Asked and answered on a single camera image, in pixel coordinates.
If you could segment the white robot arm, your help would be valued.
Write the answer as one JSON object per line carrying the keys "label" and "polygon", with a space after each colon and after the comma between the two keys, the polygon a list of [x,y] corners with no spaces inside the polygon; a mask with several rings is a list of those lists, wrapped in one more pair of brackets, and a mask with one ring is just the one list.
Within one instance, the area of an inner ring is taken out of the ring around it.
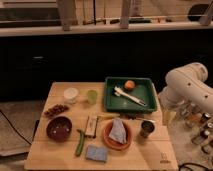
{"label": "white robot arm", "polygon": [[186,101],[213,115],[213,88],[205,84],[207,68],[199,62],[170,70],[165,77],[167,86],[159,99],[164,109],[178,108]]}

